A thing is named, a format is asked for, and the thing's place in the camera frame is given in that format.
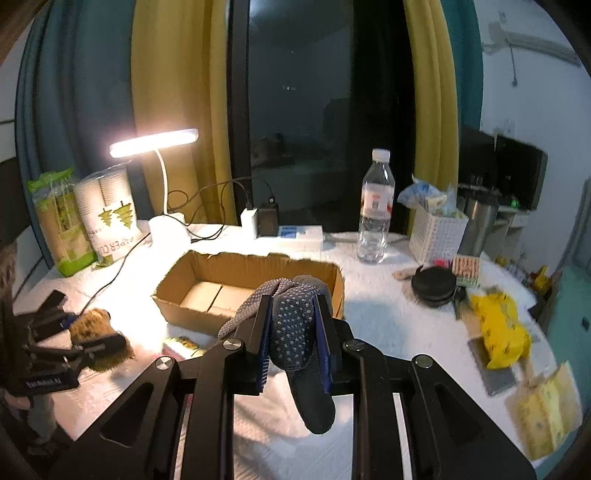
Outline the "left teal curtain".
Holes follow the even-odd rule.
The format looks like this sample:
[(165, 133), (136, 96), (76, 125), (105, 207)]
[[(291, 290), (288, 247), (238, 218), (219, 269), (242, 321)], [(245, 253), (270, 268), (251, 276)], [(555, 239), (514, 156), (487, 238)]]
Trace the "left teal curtain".
[(109, 168), (111, 144), (136, 134), (131, 90), (132, 1), (50, 1), (36, 16), (16, 91), (21, 179)]

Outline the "white paper cup pack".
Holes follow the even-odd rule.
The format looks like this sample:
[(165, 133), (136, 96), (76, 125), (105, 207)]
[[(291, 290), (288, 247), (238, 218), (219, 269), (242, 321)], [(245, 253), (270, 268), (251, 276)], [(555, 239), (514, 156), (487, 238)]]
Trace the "white paper cup pack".
[(98, 264), (122, 259), (140, 236), (126, 166), (114, 165), (85, 177), (74, 185), (74, 195)]

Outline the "black monitor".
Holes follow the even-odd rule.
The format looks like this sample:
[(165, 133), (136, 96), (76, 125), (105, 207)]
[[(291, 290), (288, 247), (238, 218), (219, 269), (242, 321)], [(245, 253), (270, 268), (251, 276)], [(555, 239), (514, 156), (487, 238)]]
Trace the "black monitor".
[(548, 155), (536, 146), (461, 127), (459, 184), (497, 191), (502, 205), (536, 210), (547, 163)]

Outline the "left yellow curtain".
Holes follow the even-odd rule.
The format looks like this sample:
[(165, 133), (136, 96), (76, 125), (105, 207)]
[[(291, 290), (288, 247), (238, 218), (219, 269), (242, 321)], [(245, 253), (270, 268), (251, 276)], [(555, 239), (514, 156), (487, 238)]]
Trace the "left yellow curtain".
[(224, 1), (139, 1), (131, 35), (131, 89), (138, 135), (195, 128), (190, 145), (142, 155), (155, 213), (169, 203), (197, 223), (236, 221), (228, 181)]

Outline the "steel thermos cup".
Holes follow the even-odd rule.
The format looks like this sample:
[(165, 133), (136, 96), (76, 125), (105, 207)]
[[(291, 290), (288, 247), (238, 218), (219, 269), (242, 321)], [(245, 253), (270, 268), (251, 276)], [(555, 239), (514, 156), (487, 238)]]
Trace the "steel thermos cup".
[(459, 254), (479, 257), (484, 251), (499, 209), (500, 194), (494, 190), (472, 191), (467, 195), (464, 213), (469, 221)]

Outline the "black round pouch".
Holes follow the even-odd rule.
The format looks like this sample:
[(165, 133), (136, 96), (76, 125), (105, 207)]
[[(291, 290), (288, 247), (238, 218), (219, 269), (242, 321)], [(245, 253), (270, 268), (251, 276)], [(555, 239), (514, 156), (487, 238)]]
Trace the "black round pouch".
[(453, 301), (457, 293), (457, 277), (451, 269), (442, 266), (419, 267), (411, 279), (416, 297), (431, 308)]

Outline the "right teal curtain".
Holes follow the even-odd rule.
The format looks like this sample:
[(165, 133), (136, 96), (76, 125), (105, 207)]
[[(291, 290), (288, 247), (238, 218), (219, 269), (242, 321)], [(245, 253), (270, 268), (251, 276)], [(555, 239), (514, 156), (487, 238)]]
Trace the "right teal curtain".
[(473, 0), (441, 1), (454, 59), (459, 122), (480, 129), (484, 66), (481, 35)]

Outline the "black charger plug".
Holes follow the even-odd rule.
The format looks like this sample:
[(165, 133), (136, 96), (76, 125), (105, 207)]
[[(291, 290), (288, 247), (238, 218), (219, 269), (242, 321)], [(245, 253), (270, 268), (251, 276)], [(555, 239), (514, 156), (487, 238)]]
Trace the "black charger plug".
[(270, 197), (257, 209), (257, 233), (260, 237), (276, 237), (279, 227), (279, 205)]

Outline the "yellow tissue pack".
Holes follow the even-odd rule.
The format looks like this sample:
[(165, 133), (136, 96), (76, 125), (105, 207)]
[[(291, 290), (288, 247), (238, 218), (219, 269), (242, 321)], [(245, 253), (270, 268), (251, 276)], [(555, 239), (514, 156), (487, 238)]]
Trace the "yellow tissue pack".
[(582, 425), (581, 397), (569, 361), (537, 386), (519, 385), (513, 400), (516, 429), (530, 461), (557, 451)]

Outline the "brown bear plush pouch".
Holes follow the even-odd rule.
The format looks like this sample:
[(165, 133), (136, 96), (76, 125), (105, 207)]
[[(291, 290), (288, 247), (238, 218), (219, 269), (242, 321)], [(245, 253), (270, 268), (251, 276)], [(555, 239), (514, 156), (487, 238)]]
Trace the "brown bear plush pouch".
[(94, 352), (95, 360), (90, 369), (99, 373), (113, 370), (134, 357), (128, 339), (111, 326), (110, 320), (110, 314), (106, 310), (93, 308), (84, 312), (69, 326), (70, 338), (75, 345), (97, 347), (102, 341), (113, 339), (115, 335), (122, 338), (115, 350)]

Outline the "open cardboard box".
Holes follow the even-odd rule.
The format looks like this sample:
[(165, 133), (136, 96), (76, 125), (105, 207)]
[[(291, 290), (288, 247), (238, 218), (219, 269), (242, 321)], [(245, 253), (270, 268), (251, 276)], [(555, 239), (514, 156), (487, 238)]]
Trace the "open cardboard box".
[(332, 296), (332, 312), (335, 317), (344, 316), (345, 280), (337, 265), (279, 253), (256, 256), (189, 251), (160, 281), (152, 300), (168, 323), (214, 337), (257, 287), (299, 275), (325, 282)]

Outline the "teal curtain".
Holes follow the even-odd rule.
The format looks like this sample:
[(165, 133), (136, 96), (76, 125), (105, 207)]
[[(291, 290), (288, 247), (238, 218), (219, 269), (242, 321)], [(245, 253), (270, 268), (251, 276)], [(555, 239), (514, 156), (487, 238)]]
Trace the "teal curtain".
[(481, 35), (473, 0), (441, 1), (454, 59), (459, 122), (480, 129), (484, 66)]
[(136, 134), (131, 90), (132, 1), (50, 1), (36, 16), (16, 91), (21, 179), (109, 168), (111, 144)]

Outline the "yellow plastic bag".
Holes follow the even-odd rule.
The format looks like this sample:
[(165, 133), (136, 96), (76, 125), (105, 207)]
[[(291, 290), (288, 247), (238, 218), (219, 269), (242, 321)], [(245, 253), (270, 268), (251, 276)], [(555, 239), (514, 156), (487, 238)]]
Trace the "yellow plastic bag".
[(530, 357), (532, 338), (519, 320), (517, 303), (512, 297), (495, 291), (471, 295), (469, 300), (480, 321), (488, 370), (509, 368)]

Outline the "red patterned card box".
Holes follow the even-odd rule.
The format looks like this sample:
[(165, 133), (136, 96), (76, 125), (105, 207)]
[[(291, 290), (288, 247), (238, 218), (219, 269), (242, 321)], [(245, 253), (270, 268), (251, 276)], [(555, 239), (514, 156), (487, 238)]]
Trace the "red patterned card box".
[(458, 286), (477, 288), (480, 285), (481, 259), (479, 257), (457, 255), (451, 266)]

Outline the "grey dotted sock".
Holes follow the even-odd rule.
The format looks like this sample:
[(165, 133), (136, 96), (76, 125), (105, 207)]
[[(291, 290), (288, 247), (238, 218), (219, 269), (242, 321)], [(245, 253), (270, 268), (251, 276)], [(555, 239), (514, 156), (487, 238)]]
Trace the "grey dotted sock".
[(331, 302), (329, 288), (311, 275), (266, 281), (242, 302), (235, 316), (221, 326), (217, 337), (228, 337), (242, 321), (255, 317), (264, 296), (273, 298), (270, 361), (286, 372), (294, 404), (308, 431), (325, 434), (335, 421), (335, 403), (322, 385), (315, 299), (322, 297)]

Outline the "wall air conditioner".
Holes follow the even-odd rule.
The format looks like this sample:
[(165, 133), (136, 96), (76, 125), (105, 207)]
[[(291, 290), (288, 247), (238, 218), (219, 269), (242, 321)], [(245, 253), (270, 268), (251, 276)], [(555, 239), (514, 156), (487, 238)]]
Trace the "wall air conditioner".
[(482, 49), (487, 54), (493, 54), (503, 48), (528, 50), (553, 57), (577, 67), (582, 65), (576, 52), (560, 43), (533, 35), (506, 31), (499, 22), (488, 24), (490, 43), (482, 43)]

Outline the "right yellow curtain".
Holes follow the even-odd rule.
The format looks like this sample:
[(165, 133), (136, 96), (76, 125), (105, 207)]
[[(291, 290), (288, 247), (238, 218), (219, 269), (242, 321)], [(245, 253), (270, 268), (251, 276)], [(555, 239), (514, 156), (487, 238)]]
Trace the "right yellow curtain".
[(448, 25), (439, 1), (406, 1), (414, 69), (414, 175), (439, 189), (458, 183), (459, 115)]

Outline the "white charger plug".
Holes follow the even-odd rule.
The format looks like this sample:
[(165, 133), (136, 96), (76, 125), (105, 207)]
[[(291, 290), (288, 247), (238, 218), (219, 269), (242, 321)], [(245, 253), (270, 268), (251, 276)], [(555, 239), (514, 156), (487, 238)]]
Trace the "white charger plug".
[(257, 210), (256, 208), (245, 208), (240, 215), (240, 226), (242, 226), (242, 234), (249, 240), (256, 240), (259, 236), (257, 231)]

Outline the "small tissue pack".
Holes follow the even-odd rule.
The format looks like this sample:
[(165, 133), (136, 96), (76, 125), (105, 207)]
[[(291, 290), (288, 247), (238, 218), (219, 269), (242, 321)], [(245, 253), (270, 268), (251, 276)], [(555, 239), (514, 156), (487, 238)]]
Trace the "small tissue pack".
[(201, 357), (205, 353), (205, 349), (184, 336), (168, 337), (162, 342), (161, 353), (180, 362)]

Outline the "white plastic basket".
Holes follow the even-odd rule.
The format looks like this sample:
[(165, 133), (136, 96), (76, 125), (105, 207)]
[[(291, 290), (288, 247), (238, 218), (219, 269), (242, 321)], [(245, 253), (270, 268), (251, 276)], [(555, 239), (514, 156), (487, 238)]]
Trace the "white plastic basket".
[(468, 217), (456, 210), (452, 216), (438, 216), (424, 207), (416, 209), (409, 248), (419, 264), (452, 260), (459, 252)]

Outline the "yellow curtain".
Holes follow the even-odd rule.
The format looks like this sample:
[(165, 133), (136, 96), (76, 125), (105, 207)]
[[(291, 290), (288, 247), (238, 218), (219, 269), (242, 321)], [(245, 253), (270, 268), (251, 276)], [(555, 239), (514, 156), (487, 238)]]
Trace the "yellow curtain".
[(228, 181), (224, 1), (139, 1), (131, 35), (131, 89), (138, 135), (195, 128), (190, 145), (142, 155), (155, 213), (169, 203), (197, 223), (236, 221)]
[(439, 189), (458, 183), (459, 115), (448, 25), (439, 1), (406, 1), (414, 69), (414, 175)]

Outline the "clear water bottle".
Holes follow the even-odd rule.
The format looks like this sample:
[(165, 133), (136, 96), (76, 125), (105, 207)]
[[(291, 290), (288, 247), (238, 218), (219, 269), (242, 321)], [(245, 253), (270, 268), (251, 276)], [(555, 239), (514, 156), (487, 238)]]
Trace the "clear water bottle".
[(384, 258), (394, 205), (394, 176), (391, 152), (372, 151), (372, 165), (363, 177), (358, 245), (356, 255), (365, 263)]

